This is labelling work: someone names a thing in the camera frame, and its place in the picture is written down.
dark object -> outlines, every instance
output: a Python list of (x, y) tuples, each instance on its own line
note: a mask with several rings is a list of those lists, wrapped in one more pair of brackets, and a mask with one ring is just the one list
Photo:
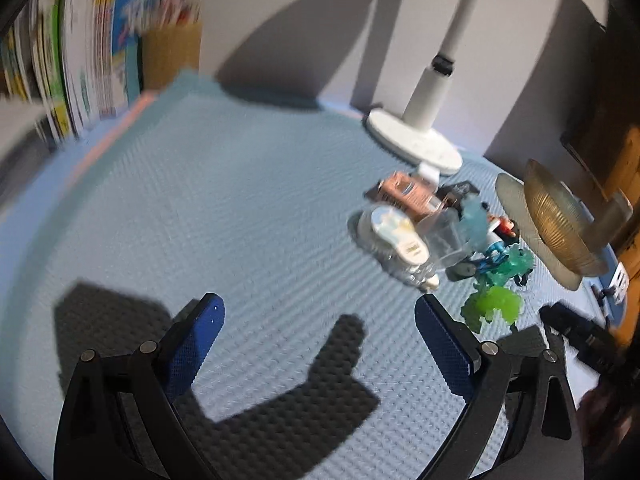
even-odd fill
[(44, 480), (9, 432), (0, 417), (0, 478)]
[(515, 236), (508, 237), (508, 240), (504, 240), (505, 247), (509, 247), (510, 245), (520, 243), (520, 228), (518, 227), (518, 223), (515, 220), (511, 220), (511, 222), (513, 223), (513, 228), (511, 229), (511, 231), (515, 233)]
[(525, 272), (522, 276), (520, 276), (519, 274), (516, 274), (513, 277), (513, 281), (516, 283), (517, 286), (525, 286), (529, 282), (529, 275), (532, 272), (533, 272), (533, 269), (529, 269), (529, 271)]
[(0, 208), (11, 202), (31, 183), (55, 152), (32, 129), (0, 158)]
[(468, 180), (440, 186), (436, 191), (436, 196), (442, 200), (444, 206), (455, 208), (460, 217), (462, 217), (462, 199), (468, 194), (480, 194), (480, 190)]
[[(133, 394), (169, 478), (219, 479), (191, 443), (167, 397), (188, 389), (223, 320), (222, 300), (207, 294), (157, 344), (146, 341), (133, 354), (107, 358), (86, 350), (66, 394), (54, 477), (162, 478), (140, 460), (119, 396), (125, 392)], [(415, 322), (452, 392), (468, 400), (419, 480), (466, 480), (491, 435), (507, 392), (521, 393), (521, 401), (494, 468), (482, 478), (534, 480), (553, 474), (568, 480), (582, 478), (575, 412), (564, 368), (555, 354), (511, 356), (493, 342), (480, 344), (431, 295), (417, 301)]]
[(85, 351), (76, 365), (60, 415), (54, 455), (58, 479), (159, 479), (145, 468), (125, 415), (121, 393), (133, 394), (151, 443), (169, 477), (220, 477), (201, 457), (168, 397), (193, 381), (224, 323), (225, 308), (206, 294), (158, 344), (130, 355), (101, 358)]
[(453, 74), (453, 61), (447, 59), (442, 54), (438, 54), (431, 61), (431, 68), (433, 68), (436, 72), (448, 77)]
[(465, 258), (454, 266), (450, 266), (445, 271), (447, 278), (450, 282), (460, 282), (462, 280), (468, 280), (476, 275), (476, 264), (474, 264), (470, 258)]
[(609, 288), (599, 289), (596, 285), (591, 285), (591, 291), (598, 302), (598, 306), (600, 307), (600, 311), (604, 316), (604, 327), (608, 330), (611, 326), (611, 318), (609, 317), (609, 313), (607, 312), (607, 308), (605, 307), (604, 300), (607, 298), (613, 298), (616, 295), (616, 291), (618, 288), (616, 286), (610, 286)]
[[(54, 308), (62, 391), (68, 391), (78, 356), (87, 348), (102, 358), (131, 354), (140, 342), (160, 341), (172, 323), (185, 319), (197, 304), (191, 300), (172, 321), (164, 305), (150, 298), (78, 283)], [(376, 395), (353, 377), (366, 339), (364, 322), (353, 314), (334, 321), (306, 368), (306, 378), (289, 390), (222, 419), (210, 417), (196, 399), (199, 388), (194, 385), (172, 402), (190, 441), (223, 479), (304, 478), (379, 407)], [(209, 352), (210, 366), (228, 358), (220, 343), (224, 345), (217, 338)], [(218, 384), (214, 390), (224, 388)], [(123, 394), (122, 401), (143, 464), (167, 477), (133, 395)]]
[(610, 440), (610, 429), (620, 426), (638, 402), (640, 396), (640, 354), (632, 344), (626, 351), (614, 337), (595, 322), (583, 318), (563, 303), (545, 305), (540, 309), (545, 324), (564, 335), (578, 350), (578, 359), (600, 374), (600, 383), (610, 391), (606, 408), (590, 420), (585, 437), (587, 459), (602, 455)]
[(545, 350), (515, 356), (479, 343), (431, 294), (415, 305), (415, 323), (453, 393), (468, 400), (454, 429), (418, 480), (467, 479), (484, 450), (505, 394), (519, 404), (494, 467), (483, 480), (582, 480), (582, 447), (564, 365)]

book spine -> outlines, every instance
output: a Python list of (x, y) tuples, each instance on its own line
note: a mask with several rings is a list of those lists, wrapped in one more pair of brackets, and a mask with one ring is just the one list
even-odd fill
[(104, 1), (104, 35), (102, 37), (102, 70), (104, 72), (104, 94), (107, 110), (115, 113), (113, 87), (111, 85), (111, 41), (113, 33), (113, 7), (115, 0)]
[(29, 38), (31, 41), (31, 61), (33, 63), (33, 73), (36, 78), (36, 84), (38, 85), (38, 93), (40, 94), (40, 98), (42, 99), (42, 102), (45, 106), (47, 123), (49, 124), (49, 131), (51, 137), (53, 138), (53, 141), (58, 142), (60, 140), (60, 135), (58, 134), (58, 126), (50, 110), (50, 99), (47, 96), (44, 66), (40, 49), (41, 19), (38, 12), (38, 1), (39, 0), (29, 1), (28, 28)]
[(73, 66), (78, 65), (78, 60), (72, 59), (71, 53), (69, 52), (71, 15), (71, 0), (60, 0), (60, 26), (58, 27), (60, 34), (60, 76), (64, 82), (66, 102), (72, 120), (72, 126), (76, 135), (78, 135), (88, 120), (84, 113), (82, 102), (78, 100), (78, 92), (76, 91), (74, 77), (72, 76)]
[(9, 63), (13, 75), (13, 83), (16, 95), (23, 101), (27, 100), (27, 93), (24, 91), (24, 81), (18, 67), (18, 57), (15, 51), (15, 27), (12, 25), (6, 35), (6, 48), (8, 51)]
[(22, 44), (22, 28), (24, 27), (24, 12), (25, 9), (21, 10), (20, 13), (18, 13), (18, 16), (15, 19), (15, 23), (14, 23), (14, 27), (15, 27), (15, 53), (16, 53), (16, 61), (18, 63), (18, 70), (20, 72), (20, 78), (22, 79), (22, 82), (24, 84), (24, 93), (26, 96), (27, 101), (32, 102), (33, 101), (33, 97), (31, 95), (31, 85), (30, 85), (30, 78), (29, 78), (29, 73), (28, 73), (28, 68), (27, 68), (27, 60), (24, 59), (25, 57), (25, 51), (24, 51), (24, 45)]
[(94, 70), (95, 70), (95, 82), (96, 91), (98, 94), (98, 106), (100, 108), (100, 114), (105, 115), (107, 113), (106, 99), (104, 95), (104, 59), (102, 49), (102, 31), (104, 27), (104, 1), (95, 0), (95, 39), (94, 39)]
[(14, 77), (11, 70), (11, 61), (9, 60), (9, 49), (6, 46), (6, 39), (0, 41), (0, 59), (2, 59), (2, 71), (4, 72), (4, 81), (9, 95), (16, 95), (14, 88)]
[(64, 138), (71, 133), (64, 92), (60, 85), (56, 54), (58, 52), (58, 6), (57, 0), (44, 1), (42, 9), (42, 47), (44, 51), (45, 71), (49, 83), (49, 96), (53, 105), (53, 113), (58, 124), (60, 135)]

plastic packaging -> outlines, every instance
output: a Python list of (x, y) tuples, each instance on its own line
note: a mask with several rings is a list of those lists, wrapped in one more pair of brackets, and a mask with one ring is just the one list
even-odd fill
[(415, 229), (427, 244), (436, 271), (447, 269), (472, 253), (460, 228), (458, 212), (453, 208), (421, 220)]
[(431, 251), (407, 215), (387, 204), (375, 204), (358, 220), (357, 243), (373, 254), (393, 277), (418, 288), (435, 274)]
[(478, 253), (484, 253), (486, 251), (489, 246), (486, 240), (486, 234), (489, 231), (489, 221), (479, 196), (468, 195), (462, 199), (460, 228), (465, 239), (469, 241), (470, 248), (473, 251)]

book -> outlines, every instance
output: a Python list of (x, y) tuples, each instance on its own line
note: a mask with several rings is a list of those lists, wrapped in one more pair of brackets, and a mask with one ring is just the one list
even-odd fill
[(67, 46), (67, 39), (69, 38), (69, 35), (66, 32), (69, 29), (69, 21), (72, 15), (70, 10), (70, 0), (63, 0), (60, 15), (60, 61), (62, 64), (62, 72), (65, 74), (64, 83), (69, 116), (73, 123), (74, 130), (76, 132), (80, 132), (84, 124), (88, 122), (88, 119), (84, 106), (82, 106), (82, 103), (78, 100), (81, 94), (76, 92), (76, 86), (72, 76), (73, 69), (71, 67), (73, 60), (69, 56), (69, 49)]
[(0, 56), (0, 94), (9, 95), (9, 89), (6, 85), (6, 79), (4, 78), (4, 66), (2, 65), (2, 56)]
[(27, 100), (27, 94), (24, 91), (24, 83), (22, 76), (20, 75), (20, 68), (18, 67), (18, 58), (15, 53), (15, 33), (14, 26), (12, 25), (7, 32), (7, 35), (2, 40), (4, 48), (4, 57), (9, 64), (8, 73), (11, 78), (12, 95), (18, 96), (23, 101)]
[(116, 111), (140, 94), (138, 42), (148, 27), (153, 0), (114, 0), (111, 33), (111, 95)]
[(64, 139), (73, 134), (73, 128), (66, 108), (63, 75), (60, 71), (59, 17), (60, 0), (39, 0), (39, 19), (42, 22), (42, 50), (44, 68), (48, 81), (52, 111), (58, 124), (60, 136)]
[(100, 118), (94, 71), (94, 0), (65, 0), (62, 59), (69, 106), (75, 121), (91, 128)]
[(6, 47), (6, 42), (4, 40), (0, 41), (0, 59), (2, 60), (2, 73), (4, 75), (6, 88), (9, 92), (9, 95), (14, 96), (17, 93), (14, 86), (14, 74), (11, 70), (9, 50)]
[[(33, 104), (40, 104), (40, 91), (38, 90), (38, 83), (33, 69), (33, 60), (31, 59), (31, 40), (29, 37), (29, 15), (27, 7), (21, 10), (16, 17), (14, 29), (15, 53), (20, 77), (24, 83), (24, 92), (27, 96), (27, 101)], [(53, 134), (46, 116), (43, 116), (36, 123), (36, 131), (40, 139), (47, 145), (53, 145)]]
[(95, 85), (98, 95), (98, 107), (102, 116), (111, 115), (108, 104), (108, 96), (106, 92), (105, 70), (104, 70), (104, 22), (107, 0), (95, 0), (95, 33), (94, 33), (94, 69), (95, 69)]
[(42, 103), (45, 107), (47, 123), (49, 123), (49, 129), (54, 142), (60, 142), (60, 133), (58, 131), (58, 125), (55, 118), (51, 113), (52, 103), (49, 96), (49, 85), (46, 81), (46, 75), (44, 73), (44, 53), (42, 51), (42, 27), (39, 19), (38, 1), (29, 0), (29, 37), (31, 40), (31, 59), (33, 61), (33, 72), (36, 76), (36, 82), (38, 86), (38, 93), (42, 99)]

